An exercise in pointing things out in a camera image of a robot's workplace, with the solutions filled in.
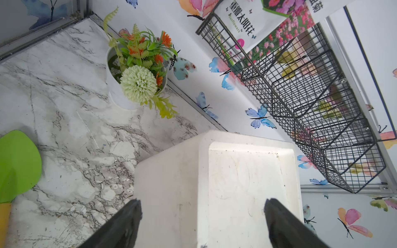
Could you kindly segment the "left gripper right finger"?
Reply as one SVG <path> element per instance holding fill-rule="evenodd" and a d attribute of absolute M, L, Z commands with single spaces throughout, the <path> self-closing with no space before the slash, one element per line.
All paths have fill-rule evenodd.
<path fill-rule="evenodd" d="M 266 200 L 264 214 L 274 248 L 328 247 L 277 199 Z"/>

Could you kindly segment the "potted artificial flower plant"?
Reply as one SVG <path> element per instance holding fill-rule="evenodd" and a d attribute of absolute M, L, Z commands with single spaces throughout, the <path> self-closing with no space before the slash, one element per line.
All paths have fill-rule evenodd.
<path fill-rule="evenodd" d="M 106 15 L 102 27 L 109 39 L 109 47 L 115 51 L 109 65 L 119 71 L 115 79 L 122 94 L 132 103 L 157 109 L 161 118 L 175 117 L 178 114 L 175 106 L 160 95 L 167 75 L 164 62 L 177 56 L 171 37 L 165 31 L 156 36 L 152 30 L 141 31 L 134 25 L 131 33 L 123 33 L 117 38 L 109 33 L 108 25 L 117 13 L 118 9 L 115 9 Z"/>

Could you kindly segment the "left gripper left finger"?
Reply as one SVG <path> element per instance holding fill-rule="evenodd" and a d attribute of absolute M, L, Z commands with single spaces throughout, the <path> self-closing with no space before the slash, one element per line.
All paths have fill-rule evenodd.
<path fill-rule="evenodd" d="M 133 248 L 141 220 L 141 201 L 132 199 L 79 247 Z"/>

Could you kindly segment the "flower seed packet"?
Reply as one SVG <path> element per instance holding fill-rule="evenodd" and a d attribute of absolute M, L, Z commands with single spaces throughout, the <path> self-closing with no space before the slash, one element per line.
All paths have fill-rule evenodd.
<path fill-rule="evenodd" d="M 215 14 L 226 60 L 235 65 L 246 52 L 257 61 L 311 28 L 350 1 L 222 1 Z"/>

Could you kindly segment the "green toy shovel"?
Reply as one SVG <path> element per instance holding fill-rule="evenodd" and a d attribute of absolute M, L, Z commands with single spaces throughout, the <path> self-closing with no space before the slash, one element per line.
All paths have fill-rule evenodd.
<path fill-rule="evenodd" d="M 42 159 L 34 142 L 22 131 L 1 137 L 1 247 L 5 246 L 11 202 L 40 180 Z"/>

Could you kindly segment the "white three-drawer foam cabinet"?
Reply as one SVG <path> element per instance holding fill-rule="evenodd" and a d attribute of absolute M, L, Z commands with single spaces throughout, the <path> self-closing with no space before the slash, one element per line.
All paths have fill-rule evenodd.
<path fill-rule="evenodd" d="M 268 248 L 264 207 L 281 202 L 303 219 L 291 143 L 211 130 L 135 168 L 141 201 L 137 248 Z"/>

